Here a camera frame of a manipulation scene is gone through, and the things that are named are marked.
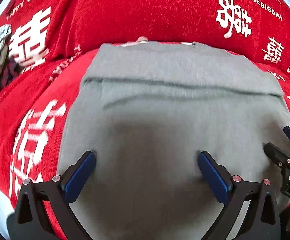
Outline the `grey knit sweater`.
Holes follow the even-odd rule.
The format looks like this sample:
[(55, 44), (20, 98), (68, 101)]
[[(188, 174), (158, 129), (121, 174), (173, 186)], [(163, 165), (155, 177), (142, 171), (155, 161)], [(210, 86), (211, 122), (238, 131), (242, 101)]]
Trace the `grey knit sweater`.
[(103, 44), (67, 116), (57, 170), (87, 150), (94, 174), (72, 210), (93, 239), (200, 239), (221, 211), (198, 168), (207, 151), (247, 181), (281, 175), (263, 145), (290, 155), (278, 80), (204, 44)]

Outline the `red wedding blanket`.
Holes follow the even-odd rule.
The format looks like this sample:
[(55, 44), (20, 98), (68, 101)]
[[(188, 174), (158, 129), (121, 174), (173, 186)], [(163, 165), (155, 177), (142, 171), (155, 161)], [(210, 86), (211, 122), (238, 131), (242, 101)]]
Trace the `red wedding blanket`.
[(3, 61), (13, 57), (21, 67), (0, 83), (0, 191), (14, 211), (25, 179), (49, 181), (86, 152), (57, 170), (69, 110), (103, 44), (204, 44), (243, 56), (278, 80), (290, 113), (284, 0), (11, 0), (5, 24)]

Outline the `dark plaid cloth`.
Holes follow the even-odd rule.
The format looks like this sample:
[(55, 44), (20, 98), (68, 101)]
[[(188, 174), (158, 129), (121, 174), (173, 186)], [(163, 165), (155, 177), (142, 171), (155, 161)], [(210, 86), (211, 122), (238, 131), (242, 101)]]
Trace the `dark plaid cloth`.
[(13, 57), (9, 58), (2, 69), (0, 77), (1, 86), (4, 87), (11, 83), (14, 79), (16, 79), (20, 72), (20, 65), (15, 61)]

